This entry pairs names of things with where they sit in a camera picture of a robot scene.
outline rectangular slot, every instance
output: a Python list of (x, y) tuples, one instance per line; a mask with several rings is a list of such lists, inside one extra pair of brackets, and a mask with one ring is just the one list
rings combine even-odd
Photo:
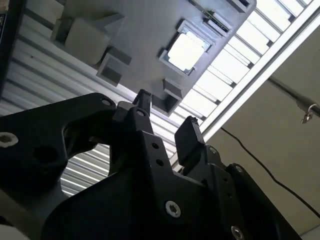
[(246, 0), (239, 0), (239, 2), (240, 2), (243, 6), (245, 6), (245, 7), (248, 7), (248, 6), (249, 6), (249, 2), (246, 1)]
[(152, 108), (159, 111), (165, 116), (170, 116), (176, 106), (179, 104), (179, 100), (166, 93), (164, 99), (152, 95)]
[(203, 23), (207, 27), (213, 29), (215, 32), (222, 36), (227, 36), (227, 34), (230, 31), (230, 28), (226, 24), (222, 23), (222, 21), (218, 20), (218, 18), (214, 15), (208, 15), (207, 17), (208, 18), (205, 18), (203, 20)]
[(189, 0), (189, 2), (195, 6), (199, 11), (201, 11), (206, 19), (204, 20), (204, 22), (215, 29), (214, 25), (218, 26), (224, 33), (228, 33), (230, 31), (230, 28), (226, 25), (226, 24), (223, 24), (215, 15), (216, 13), (215, 12), (212, 12), (212, 11), (207, 11), (206, 9), (204, 9), (199, 3), (197, 3), (196, 1), (194, 0)]

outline silver screw head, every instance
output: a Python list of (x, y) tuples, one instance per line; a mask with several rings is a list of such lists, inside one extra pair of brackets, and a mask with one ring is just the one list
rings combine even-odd
[(242, 168), (239, 167), (239, 166), (236, 166), (235, 169), (236, 169), (239, 173), (243, 173), (243, 172), (244, 172), (244, 171), (242, 170)]
[(145, 116), (145, 113), (143, 111), (137, 110), (136, 113), (142, 117)]
[(0, 148), (8, 148), (16, 145), (19, 139), (11, 132), (0, 132)]
[(231, 232), (236, 240), (245, 240), (244, 234), (237, 226), (232, 226)]
[(107, 99), (102, 99), (102, 103), (103, 103), (104, 105), (107, 105), (107, 106), (110, 106), (110, 105), (111, 105), (111, 102), (110, 102), (109, 100), (107, 100)]
[(217, 151), (213, 148), (213, 147), (210, 147), (210, 151), (215, 154)]
[(167, 201), (165, 203), (165, 210), (171, 217), (175, 219), (181, 216), (180, 207), (174, 201)]

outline bolt hole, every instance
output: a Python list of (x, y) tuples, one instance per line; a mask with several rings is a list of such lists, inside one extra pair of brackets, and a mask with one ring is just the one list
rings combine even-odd
[(154, 147), (155, 149), (159, 149), (159, 146), (156, 143), (152, 143), (152, 147)]
[(141, 117), (144, 117), (145, 116), (145, 113), (143, 111), (140, 111), (140, 110), (137, 110), (136, 113), (138, 115), (140, 115)]
[(203, 179), (203, 180), (201, 181), (201, 183), (204, 184), (206, 187), (208, 187), (208, 181), (207, 181), (207, 179)]
[(163, 166), (165, 165), (163, 161), (161, 161), (160, 159), (155, 160), (155, 162), (159, 165), (159, 166)]
[(110, 102), (109, 100), (105, 99), (105, 98), (103, 98), (101, 101), (102, 101), (102, 103), (103, 103), (104, 105), (107, 105), (107, 106), (110, 106), (110, 105), (111, 105), (111, 102)]
[(234, 231), (234, 234), (240, 239), (242, 236), (241, 236), (241, 234), (240, 234), (240, 232), (238, 232), (238, 231)]
[(7, 144), (10, 143), (12, 141), (12, 137), (8, 136), (8, 135), (2, 135), (0, 136), (0, 142)]
[(173, 213), (175, 213), (175, 214), (177, 213), (177, 209), (176, 209), (175, 206), (170, 205), (169, 208), (170, 208), (171, 212), (173, 212)]
[(57, 160), (58, 152), (51, 146), (40, 146), (34, 149), (33, 157), (42, 164), (49, 164)]
[(227, 191), (225, 194), (228, 196), (228, 198), (230, 198), (230, 199), (232, 198), (231, 192)]

